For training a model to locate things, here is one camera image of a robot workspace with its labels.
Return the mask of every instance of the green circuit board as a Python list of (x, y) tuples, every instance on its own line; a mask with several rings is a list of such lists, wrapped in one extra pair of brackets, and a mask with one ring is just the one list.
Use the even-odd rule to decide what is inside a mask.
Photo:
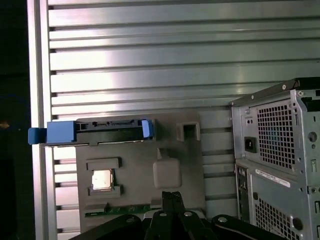
[(150, 208), (149, 204), (142, 205), (129, 205), (129, 206), (114, 206), (106, 207), (104, 212), (87, 212), (86, 217), (96, 217), (105, 215), (123, 215), (123, 214), (144, 214), (150, 210), (156, 210), (160, 208)]

